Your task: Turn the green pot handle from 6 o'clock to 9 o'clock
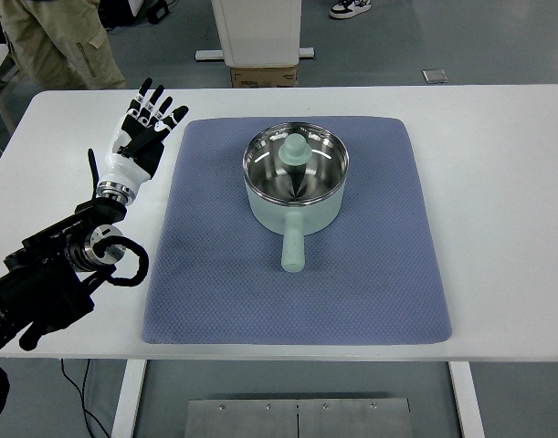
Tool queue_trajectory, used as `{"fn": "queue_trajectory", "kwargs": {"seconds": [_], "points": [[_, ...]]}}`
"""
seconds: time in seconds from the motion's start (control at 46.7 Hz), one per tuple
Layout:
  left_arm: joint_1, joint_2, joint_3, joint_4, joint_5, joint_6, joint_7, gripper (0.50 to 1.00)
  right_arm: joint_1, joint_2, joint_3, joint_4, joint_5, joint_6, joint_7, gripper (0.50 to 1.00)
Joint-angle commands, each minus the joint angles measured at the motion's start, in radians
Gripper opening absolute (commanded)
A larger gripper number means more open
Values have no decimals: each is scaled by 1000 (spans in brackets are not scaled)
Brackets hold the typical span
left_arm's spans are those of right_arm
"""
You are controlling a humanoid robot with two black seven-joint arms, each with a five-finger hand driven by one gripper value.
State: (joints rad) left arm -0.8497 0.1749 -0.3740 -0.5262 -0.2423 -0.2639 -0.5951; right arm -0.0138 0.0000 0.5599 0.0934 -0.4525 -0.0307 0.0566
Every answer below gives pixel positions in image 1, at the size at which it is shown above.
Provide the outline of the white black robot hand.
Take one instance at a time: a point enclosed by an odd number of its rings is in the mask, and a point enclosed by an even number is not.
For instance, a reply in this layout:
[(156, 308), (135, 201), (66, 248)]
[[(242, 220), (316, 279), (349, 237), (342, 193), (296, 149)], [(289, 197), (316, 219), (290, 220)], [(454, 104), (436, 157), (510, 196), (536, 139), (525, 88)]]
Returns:
[(96, 188), (99, 197), (132, 204), (155, 175), (165, 138), (188, 113), (184, 105), (170, 109), (173, 99), (163, 96), (164, 86), (153, 89), (152, 84), (151, 78), (142, 83), (114, 131), (106, 171)]

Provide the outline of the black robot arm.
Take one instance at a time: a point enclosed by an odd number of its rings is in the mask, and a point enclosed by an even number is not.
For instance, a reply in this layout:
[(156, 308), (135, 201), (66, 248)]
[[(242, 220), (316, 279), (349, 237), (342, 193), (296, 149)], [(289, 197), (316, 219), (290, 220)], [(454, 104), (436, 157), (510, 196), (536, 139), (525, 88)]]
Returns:
[(65, 329), (94, 309), (103, 283), (135, 287), (147, 277), (146, 250), (115, 227), (125, 206), (93, 198), (75, 213), (24, 240), (8, 255), (0, 278), (0, 349), (13, 338), (36, 348), (48, 333)]

